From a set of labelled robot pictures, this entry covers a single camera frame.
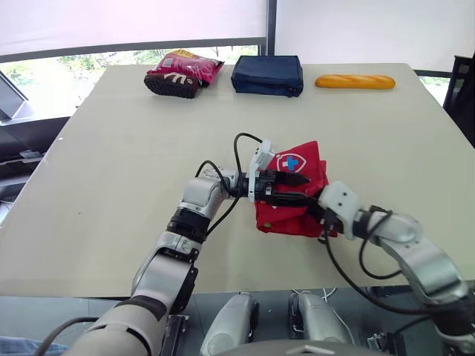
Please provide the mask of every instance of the table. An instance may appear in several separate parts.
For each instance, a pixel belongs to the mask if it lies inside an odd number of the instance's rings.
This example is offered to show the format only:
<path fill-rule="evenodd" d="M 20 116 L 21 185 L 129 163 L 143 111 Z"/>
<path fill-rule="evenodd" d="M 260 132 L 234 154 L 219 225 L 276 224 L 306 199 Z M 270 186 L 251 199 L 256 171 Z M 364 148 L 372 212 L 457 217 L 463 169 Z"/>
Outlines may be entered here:
<path fill-rule="evenodd" d="M 174 213 L 197 166 L 234 167 L 241 131 L 281 151 L 318 140 L 330 181 L 345 181 L 367 204 L 414 216 L 432 241 L 475 278 L 475 151 L 404 64 L 304 65 L 298 98 L 236 94 L 225 66 L 193 100 L 156 96 L 149 66 L 109 67 L 35 170 L 0 228 L 0 294 L 111 297 L 132 278 Z M 325 73 L 392 76 L 393 90 L 324 89 Z M 243 165 L 255 149 L 240 143 Z M 315 239 L 263 234 L 242 199 L 206 241 L 196 292 L 345 286 Z M 333 240 L 359 285 L 359 242 Z M 395 263 L 374 246 L 369 268 Z"/>

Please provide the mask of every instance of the red snack bag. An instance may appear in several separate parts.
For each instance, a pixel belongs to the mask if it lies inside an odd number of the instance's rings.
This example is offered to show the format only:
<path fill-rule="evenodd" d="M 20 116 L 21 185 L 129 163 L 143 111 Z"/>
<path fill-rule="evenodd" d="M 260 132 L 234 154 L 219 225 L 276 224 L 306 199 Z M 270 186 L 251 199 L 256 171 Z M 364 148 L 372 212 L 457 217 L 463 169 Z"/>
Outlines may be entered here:
<path fill-rule="evenodd" d="M 300 191 L 308 196 L 313 196 L 328 184 L 326 168 L 327 163 L 321 161 L 318 155 L 317 142 L 311 141 L 276 154 L 267 169 L 300 173 L 311 179 L 310 182 L 298 187 L 277 184 L 275 186 L 276 191 Z M 256 226 L 263 232 L 320 237 L 322 231 L 321 224 L 306 214 L 306 210 L 306 207 L 288 208 L 256 202 Z"/>
<path fill-rule="evenodd" d="M 198 79 L 200 86 L 207 87 L 213 83 L 223 64 L 222 61 L 197 56 L 186 50 L 174 50 L 167 53 L 157 67 L 149 70 L 147 74 L 172 72 L 186 74 Z"/>

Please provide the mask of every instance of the black cable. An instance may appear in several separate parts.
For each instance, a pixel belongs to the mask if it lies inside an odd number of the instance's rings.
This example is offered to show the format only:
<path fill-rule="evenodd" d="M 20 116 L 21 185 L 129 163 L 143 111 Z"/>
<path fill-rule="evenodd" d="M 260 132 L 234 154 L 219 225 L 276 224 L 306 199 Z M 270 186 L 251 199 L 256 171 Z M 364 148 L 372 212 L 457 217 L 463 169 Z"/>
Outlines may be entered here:
<path fill-rule="evenodd" d="M 412 328 L 416 324 L 422 323 L 426 320 L 430 320 L 430 317 L 420 317 L 418 319 L 415 319 L 415 320 L 411 321 L 410 323 L 407 323 L 406 325 L 403 325 L 399 329 L 395 330 L 393 332 L 393 335 L 395 335 L 395 336 L 399 335 L 399 334 L 405 332 L 406 330 L 408 330 L 409 328 Z"/>
<path fill-rule="evenodd" d="M 223 213 L 223 215 L 220 216 L 218 220 L 216 220 L 216 222 L 212 225 L 212 227 L 208 229 L 208 231 L 206 232 L 206 236 L 210 235 L 213 232 L 213 230 L 215 230 L 216 227 L 231 213 L 232 209 L 234 209 L 239 199 L 240 199 L 239 196 L 235 197 L 235 199 L 232 201 L 229 208 Z"/>
<path fill-rule="evenodd" d="M 414 319 L 413 321 L 401 326 L 399 329 L 395 330 L 392 334 L 393 334 L 393 339 L 396 339 L 396 337 L 398 337 L 402 332 L 405 332 L 406 330 L 408 330 L 409 328 L 412 328 L 413 326 L 419 324 L 419 323 L 423 323 L 425 322 L 426 320 L 430 320 L 430 317 L 420 317 L 420 318 L 417 318 L 417 319 Z M 385 352 L 388 350 L 388 346 L 389 345 L 386 345 L 381 351 Z"/>
<path fill-rule="evenodd" d="M 38 348 L 35 351 L 34 356 L 43 356 L 46 354 L 48 351 L 49 347 L 53 343 L 53 340 L 56 339 L 56 337 L 61 334 L 61 332 L 70 327 L 73 324 L 77 323 L 94 323 L 99 319 L 98 317 L 77 317 L 71 320 L 66 321 L 65 323 L 61 324 L 58 326 L 56 329 L 54 329 L 43 341 L 42 343 L 38 346 Z"/>
<path fill-rule="evenodd" d="M 350 286 L 352 286 L 355 291 L 357 291 L 363 298 L 366 300 L 369 300 L 371 303 L 379 306 L 380 308 L 386 309 L 389 312 L 393 313 L 399 313 L 399 314 L 406 314 L 406 315 L 421 315 L 421 314 L 429 314 L 429 311 L 426 309 L 401 309 L 397 308 L 395 306 L 389 306 L 387 304 L 381 303 L 379 300 L 376 298 L 371 297 L 369 294 L 365 293 L 361 288 L 359 288 L 351 278 L 348 277 L 348 275 L 343 271 L 343 269 L 340 267 L 338 262 L 336 261 L 335 256 L 333 256 L 332 249 L 330 247 L 330 238 L 328 238 L 328 229 L 324 230 L 324 233 L 322 237 L 325 239 L 325 245 L 327 247 L 327 253 L 328 257 L 331 259 L 333 265 L 335 266 L 336 270 L 338 273 L 348 282 Z"/>
<path fill-rule="evenodd" d="M 243 171 L 240 166 L 239 153 L 238 153 L 238 140 L 239 140 L 239 137 L 242 137 L 242 136 L 249 137 L 259 143 L 262 143 L 262 139 L 259 139 L 258 137 L 251 135 L 250 133 L 241 132 L 236 135 L 235 140 L 233 142 L 233 148 L 235 152 L 235 159 L 236 159 L 236 166 L 237 166 L 237 195 L 235 199 L 233 200 L 233 202 L 231 203 L 231 205 L 229 206 L 229 208 L 223 213 L 223 215 L 220 216 L 220 218 L 211 226 L 211 228 L 208 229 L 208 231 L 206 232 L 206 236 L 209 236 L 213 232 L 213 230 L 215 230 L 216 227 L 219 224 L 221 224 L 224 219 L 226 219 L 226 217 L 231 213 L 232 209 L 234 209 L 239 199 L 243 195 L 243 181 L 242 181 Z"/>
<path fill-rule="evenodd" d="M 235 140 L 233 142 L 233 148 L 235 150 L 235 159 L 236 159 L 236 166 L 237 166 L 237 174 L 238 174 L 238 177 L 237 177 L 237 189 L 239 190 L 239 196 L 242 195 L 243 193 L 243 183 L 242 183 L 242 175 L 243 175 L 243 171 L 240 167 L 240 160 L 239 160 L 239 153 L 238 153 L 238 140 L 240 137 L 242 136 L 245 136 L 245 137 L 249 137 L 259 143 L 262 143 L 262 139 L 254 136 L 254 135 L 251 135 L 250 133 L 246 133 L 246 132 L 240 132 L 236 135 L 235 137 Z"/>
<path fill-rule="evenodd" d="M 224 177 L 223 177 L 223 174 L 220 172 L 220 169 L 217 167 L 217 165 L 215 165 L 212 161 L 210 160 L 206 160 L 204 161 L 203 163 L 201 163 L 200 167 L 198 168 L 198 171 L 196 172 L 196 174 L 194 175 L 195 177 L 198 177 L 201 173 L 201 170 L 203 169 L 203 167 L 205 165 L 210 165 L 213 167 L 214 171 L 217 173 L 217 175 L 220 177 L 220 180 L 221 180 L 221 184 L 223 185 L 224 187 L 224 190 L 228 193 L 228 194 L 231 194 L 231 188 L 229 187 L 228 183 L 226 183 Z"/>
<path fill-rule="evenodd" d="M 364 261 L 363 261 L 363 252 L 364 252 L 364 248 L 366 247 L 366 244 L 368 244 L 368 241 L 371 240 L 371 238 L 373 237 L 373 235 L 376 233 L 376 230 L 382 226 L 382 224 L 384 224 L 390 217 L 391 215 L 393 215 L 393 212 L 392 211 L 387 211 L 386 215 L 384 215 L 371 229 L 370 231 L 368 232 L 368 235 L 366 236 L 366 238 L 364 239 L 363 243 L 361 244 L 361 247 L 359 249 L 359 256 L 358 256 L 358 259 L 359 259 L 359 265 L 361 267 L 361 269 L 363 270 L 363 272 L 367 275 L 367 276 L 370 276 L 371 278 L 374 278 L 375 280 L 388 280 L 390 278 L 393 278 L 395 276 L 397 276 L 398 274 L 401 274 L 401 270 L 399 269 L 398 271 L 395 271 L 393 273 L 389 273 L 389 274 L 386 274 L 386 275 L 377 275 L 377 274 L 373 274 L 371 273 L 370 271 L 367 270 L 366 266 L 364 265 Z"/>

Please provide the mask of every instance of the navy blue bag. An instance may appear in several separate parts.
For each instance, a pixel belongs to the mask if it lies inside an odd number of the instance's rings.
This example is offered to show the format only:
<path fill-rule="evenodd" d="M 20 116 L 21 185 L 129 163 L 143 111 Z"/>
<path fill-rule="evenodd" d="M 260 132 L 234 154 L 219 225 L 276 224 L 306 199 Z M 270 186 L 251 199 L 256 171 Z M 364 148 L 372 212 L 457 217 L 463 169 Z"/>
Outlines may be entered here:
<path fill-rule="evenodd" d="M 241 56 L 232 71 L 236 93 L 299 96 L 304 89 L 297 56 Z"/>

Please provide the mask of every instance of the black chair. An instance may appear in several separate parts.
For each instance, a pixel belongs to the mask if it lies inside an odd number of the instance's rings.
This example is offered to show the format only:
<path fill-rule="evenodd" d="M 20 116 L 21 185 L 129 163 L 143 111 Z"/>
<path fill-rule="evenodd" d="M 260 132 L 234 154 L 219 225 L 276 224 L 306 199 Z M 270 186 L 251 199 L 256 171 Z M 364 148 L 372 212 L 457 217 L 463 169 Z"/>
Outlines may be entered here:
<path fill-rule="evenodd" d="M 475 148 L 475 55 L 455 56 L 444 109 Z"/>

